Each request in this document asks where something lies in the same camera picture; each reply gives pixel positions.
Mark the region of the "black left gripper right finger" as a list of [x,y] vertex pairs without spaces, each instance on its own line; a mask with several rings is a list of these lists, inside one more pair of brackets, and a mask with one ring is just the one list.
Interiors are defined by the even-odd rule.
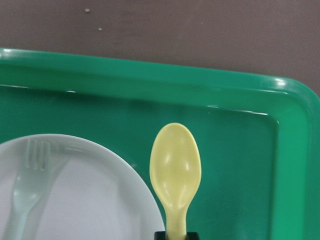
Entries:
[[197,232],[187,232],[186,240],[200,240],[200,236]]

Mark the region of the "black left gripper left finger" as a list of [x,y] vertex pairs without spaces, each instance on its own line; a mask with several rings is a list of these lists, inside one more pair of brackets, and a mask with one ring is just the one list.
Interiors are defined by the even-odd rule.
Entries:
[[167,234],[165,231],[156,231],[154,233],[154,240],[167,240]]

